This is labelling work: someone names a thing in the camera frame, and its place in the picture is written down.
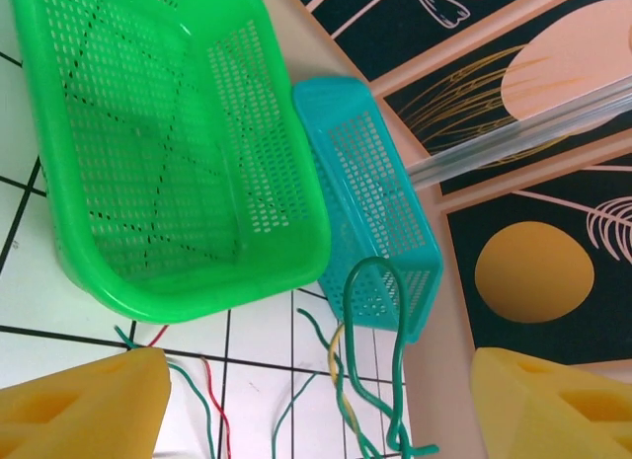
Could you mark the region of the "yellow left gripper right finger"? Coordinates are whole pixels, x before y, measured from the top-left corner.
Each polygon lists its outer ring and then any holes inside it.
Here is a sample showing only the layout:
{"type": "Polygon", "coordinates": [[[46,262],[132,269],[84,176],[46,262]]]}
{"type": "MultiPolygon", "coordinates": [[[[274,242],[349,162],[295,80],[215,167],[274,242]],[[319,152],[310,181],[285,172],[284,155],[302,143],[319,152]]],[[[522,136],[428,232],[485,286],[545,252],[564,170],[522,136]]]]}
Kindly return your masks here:
{"type": "Polygon", "coordinates": [[[471,393],[490,458],[629,458],[631,386],[499,347],[475,351],[471,393]]]}

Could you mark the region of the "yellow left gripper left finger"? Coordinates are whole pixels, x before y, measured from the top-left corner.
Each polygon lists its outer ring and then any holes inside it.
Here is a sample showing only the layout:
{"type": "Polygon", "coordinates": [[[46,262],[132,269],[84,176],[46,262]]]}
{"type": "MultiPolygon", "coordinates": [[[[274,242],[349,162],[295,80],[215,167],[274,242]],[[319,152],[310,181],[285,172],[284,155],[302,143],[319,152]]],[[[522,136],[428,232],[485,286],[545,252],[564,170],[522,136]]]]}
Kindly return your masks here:
{"type": "Polygon", "coordinates": [[[150,458],[171,393],[145,347],[1,390],[3,458],[150,458]]]}

